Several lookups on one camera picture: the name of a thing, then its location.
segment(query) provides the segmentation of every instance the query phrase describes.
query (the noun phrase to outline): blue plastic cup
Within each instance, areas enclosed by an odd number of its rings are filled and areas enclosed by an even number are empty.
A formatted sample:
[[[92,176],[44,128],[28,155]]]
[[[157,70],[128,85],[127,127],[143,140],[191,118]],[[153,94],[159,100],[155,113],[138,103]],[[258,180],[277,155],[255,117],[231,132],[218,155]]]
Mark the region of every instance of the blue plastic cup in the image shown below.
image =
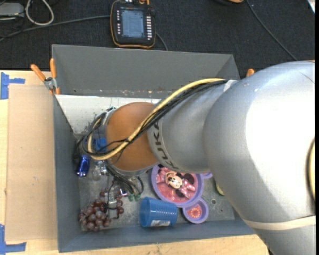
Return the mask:
[[[172,226],[177,221],[176,204],[145,197],[140,205],[139,219],[142,227]]]

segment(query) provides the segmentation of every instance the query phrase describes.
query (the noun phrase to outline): white cable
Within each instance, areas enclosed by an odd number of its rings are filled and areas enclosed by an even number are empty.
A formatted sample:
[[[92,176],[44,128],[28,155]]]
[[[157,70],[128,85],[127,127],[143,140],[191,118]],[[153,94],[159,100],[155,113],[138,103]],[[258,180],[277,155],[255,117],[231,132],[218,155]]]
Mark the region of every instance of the white cable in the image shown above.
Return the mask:
[[[49,24],[51,24],[51,23],[53,22],[53,20],[54,20],[54,14],[53,14],[53,10],[51,9],[50,5],[46,2],[46,0],[41,0],[41,1],[44,2],[44,4],[47,6],[48,10],[49,10],[50,13],[51,13],[51,19],[50,19],[47,23],[38,23],[38,22],[36,22],[35,20],[33,20],[33,19],[30,17],[30,15],[29,15],[29,13],[28,13],[28,9],[29,9],[29,7],[30,7],[30,4],[31,4],[32,0],[28,0],[28,1],[27,1],[27,5],[26,5],[26,7],[25,7],[25,12],[26,12],[26,16],[27,16],[28,20],[30,20],[33,24],[36,24],[36,25],[38,25],[38,26],[47,26],[47,25],[49,25]]]

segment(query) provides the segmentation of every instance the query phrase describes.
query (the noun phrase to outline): black carpet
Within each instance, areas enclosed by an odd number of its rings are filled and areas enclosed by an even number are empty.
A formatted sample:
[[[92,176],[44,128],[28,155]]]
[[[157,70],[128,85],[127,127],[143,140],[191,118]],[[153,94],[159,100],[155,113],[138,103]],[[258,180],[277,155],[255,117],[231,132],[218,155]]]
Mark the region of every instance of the black carpet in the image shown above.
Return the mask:
[[[114,1],[48,0],[53,5],[54,23],[109,15]],[[25,5],[27,0],[8,2]],[[246,0],[231,5],[216,0],[151,2],[156,9],[156,32],[169,51],[232,54],[241,77],[249,68],[258,71],[283,62],[315,59],[315,14],[307,0]],[[40,0],[34,1],[30,12],[38,22],[48,21],[49,12]],[[30,27],[33,25],[26,18],[0,22],[0,39],[16,32],[0,41],[0,69],[29,70],[35,63],[48,71],[52,44],[115,47],[109,18],[19,33]],[[159,39],[153,49],[165,50]]]

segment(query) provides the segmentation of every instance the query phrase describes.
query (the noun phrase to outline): black cable on floor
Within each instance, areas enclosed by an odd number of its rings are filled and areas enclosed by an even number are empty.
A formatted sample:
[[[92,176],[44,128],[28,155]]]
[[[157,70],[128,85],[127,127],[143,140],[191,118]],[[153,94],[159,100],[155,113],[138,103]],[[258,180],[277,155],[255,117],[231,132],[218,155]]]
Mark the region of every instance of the black cable on floor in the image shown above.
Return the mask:
[[[248,0],[246,0],[250,10],[253,12],[254,16],[256,17],[256,19],[259,21],[259,23],[264,27],[264,29],[267,30],[267,32],[272,36],[272,38],[295,60],[298,61],[298,59],[287,50],[286,47],[284,47],[284,45],[276,38],[276,36],[274,36],[273,33],[271,33],[271,31],[268,29],[267,26],[265,26],[265,24],[261,21],[261,19],[259,18],[259,16],[256,14],[256,12],[253,10],[252,6],[250,5],[250,2]]]

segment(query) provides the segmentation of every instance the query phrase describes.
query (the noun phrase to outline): blue tape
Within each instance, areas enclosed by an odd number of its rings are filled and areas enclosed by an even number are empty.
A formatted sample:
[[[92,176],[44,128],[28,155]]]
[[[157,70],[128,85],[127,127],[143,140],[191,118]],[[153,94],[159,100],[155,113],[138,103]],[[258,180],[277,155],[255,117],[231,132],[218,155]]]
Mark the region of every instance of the blue tape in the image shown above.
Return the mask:
[[[6,255],[7,252],[25,251],[26,243],[6,244],[5,242],[5,226],[0,224],[0,255]]]
[[[10,79],[8,74],[1,72],[1,85],[0,85],[0,99],[8,99],[9,97],[9,84],[25,84],[25,79],[15,78]]]

